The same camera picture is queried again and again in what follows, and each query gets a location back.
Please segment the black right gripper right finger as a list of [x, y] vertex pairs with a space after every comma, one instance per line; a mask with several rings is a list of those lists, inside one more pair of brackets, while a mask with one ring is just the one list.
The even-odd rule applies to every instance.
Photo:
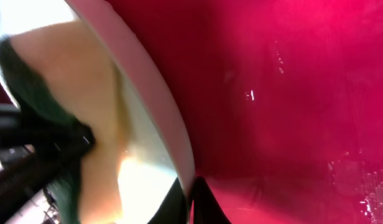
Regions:
[[192, 199], [193, 224], [231, 224], [204, 178], [195, 179]]

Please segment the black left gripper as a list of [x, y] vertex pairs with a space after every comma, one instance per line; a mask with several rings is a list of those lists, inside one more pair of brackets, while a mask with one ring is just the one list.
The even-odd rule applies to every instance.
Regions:
[[24, 154], [0, 171], [0, 223], [8, 221], [61, 172], [74, 169], [95, 144], [91, 129], [27, 116], [10, 104], [0, 104], [0, 151]]

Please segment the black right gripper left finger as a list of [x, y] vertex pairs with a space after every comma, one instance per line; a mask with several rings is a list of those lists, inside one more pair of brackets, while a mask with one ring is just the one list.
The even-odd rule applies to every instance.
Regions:
[[187, 224], [188, 207], [178, 178], [148, 224]]

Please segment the light blue plate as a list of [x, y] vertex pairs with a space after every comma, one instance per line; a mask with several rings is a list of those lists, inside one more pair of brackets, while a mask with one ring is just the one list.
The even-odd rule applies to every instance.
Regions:
[[[188, 134], [170, 90], [135, 33], [106, 1], [0, 1], [0, 39], [52, 24], [83, 21], [121, 74], [128, 142], [118, 175], [123, 216], [117, 223], [148, 223], [176, 178], [187, 200], [195, 176]], [[0, 104], [18, 104], [0, 69]], [[2, 171], [22, 149], [0, 151]], [[7, 222], [37, 212], [34, 223], [62, 223], [48, 190], [35, 194]]]

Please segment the green and yellow sponge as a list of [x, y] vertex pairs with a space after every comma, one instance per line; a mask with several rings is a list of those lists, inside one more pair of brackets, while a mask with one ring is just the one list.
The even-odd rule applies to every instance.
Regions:
[[62, 223], [117, 223], [128, 142], [121, 74], [83, 21], [0, 39], [2, 78], [18, 109], [0, 109], [0, 149], [34, 152], [0, 172], [0, 223], [48, 190]]

